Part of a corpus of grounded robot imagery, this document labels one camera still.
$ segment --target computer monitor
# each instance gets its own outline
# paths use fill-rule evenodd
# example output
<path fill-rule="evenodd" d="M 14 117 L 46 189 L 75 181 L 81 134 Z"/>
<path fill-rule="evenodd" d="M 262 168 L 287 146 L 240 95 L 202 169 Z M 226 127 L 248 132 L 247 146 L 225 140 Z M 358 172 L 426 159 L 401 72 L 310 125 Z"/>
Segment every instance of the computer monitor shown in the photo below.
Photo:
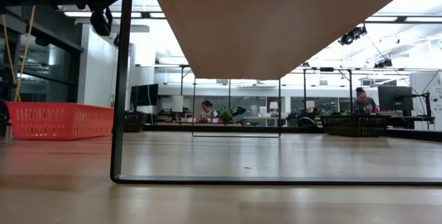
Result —
<path fill-rule="evenodd" d="M 131 102 L 135 105 L 138 90 L 137 106 L 156 106 L 158 99 L 158 84 L 133 86 L 131 89 Z"/>
<path fill-rule="evenodd" d="M 413 110 L 411 94 L 412 88 L 408 86 L 379 86 L 379 110 L 411 112 Z"/>

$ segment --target wooden floor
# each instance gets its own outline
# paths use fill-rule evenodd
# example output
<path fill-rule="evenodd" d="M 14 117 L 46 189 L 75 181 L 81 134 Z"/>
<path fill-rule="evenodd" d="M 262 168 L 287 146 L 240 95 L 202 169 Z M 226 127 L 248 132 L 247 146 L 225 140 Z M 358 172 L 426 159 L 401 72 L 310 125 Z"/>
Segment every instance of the wooden floor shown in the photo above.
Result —
<path fill-rule="evenodd" d="M 316 135 L 192 141 L 189 133 L 141 133 L 125 135 L 124 154 L 134 156 L 125 156 L 124 171 L 441 177 L 440 146 Z M 110 138 L 0 141 L 0 223 L 442 223 L 442 188 L 114 185 L 110 152 Z"/>

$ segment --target woman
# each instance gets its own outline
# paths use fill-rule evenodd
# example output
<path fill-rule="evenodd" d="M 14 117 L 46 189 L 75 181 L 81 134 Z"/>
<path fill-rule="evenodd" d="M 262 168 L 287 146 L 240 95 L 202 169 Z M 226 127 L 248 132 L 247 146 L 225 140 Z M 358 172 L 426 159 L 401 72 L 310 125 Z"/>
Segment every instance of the woman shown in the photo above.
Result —
<path fill-rule="evenodd" d="M 205 100 L 201 103 L 202 112 L 200 121 L 208 123 L 218 122 L 218 113 L 212 109 L 213 104 L 210 101 Z"/>
<path fill-rule="evenodd" d="M 363 88 L 356 89 L 357 99 L 353 102 L 353 109 L 362 109 L 366 113 L 374 113 L 376 109 L 376 103 L 372 97 L 367 97 Z"/>

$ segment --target green plant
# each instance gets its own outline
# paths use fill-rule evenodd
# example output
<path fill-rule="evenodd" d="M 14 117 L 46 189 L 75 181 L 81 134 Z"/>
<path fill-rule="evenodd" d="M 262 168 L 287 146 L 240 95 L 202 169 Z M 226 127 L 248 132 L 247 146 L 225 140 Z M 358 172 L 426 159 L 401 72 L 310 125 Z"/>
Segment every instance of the green plant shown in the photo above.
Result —
<path fill-rule="evenodd" d="M 221 110 L 220 114 L 220 120 L 222 120 L 224 123 L 229 123 L 232 121 L 233 116 L 228 110 Z"/>

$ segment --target red plastic basket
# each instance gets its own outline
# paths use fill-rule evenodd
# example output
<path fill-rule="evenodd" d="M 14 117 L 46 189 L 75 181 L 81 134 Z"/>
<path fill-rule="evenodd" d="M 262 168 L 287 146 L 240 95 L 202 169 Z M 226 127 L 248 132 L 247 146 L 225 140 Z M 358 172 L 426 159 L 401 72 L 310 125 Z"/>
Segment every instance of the red plastic basket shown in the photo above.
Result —
<path fill-rule="evenodd" d="M 75 140 L 108 136 L 113 109 L 75 103 L 7 102 L 14 137 Z"/>

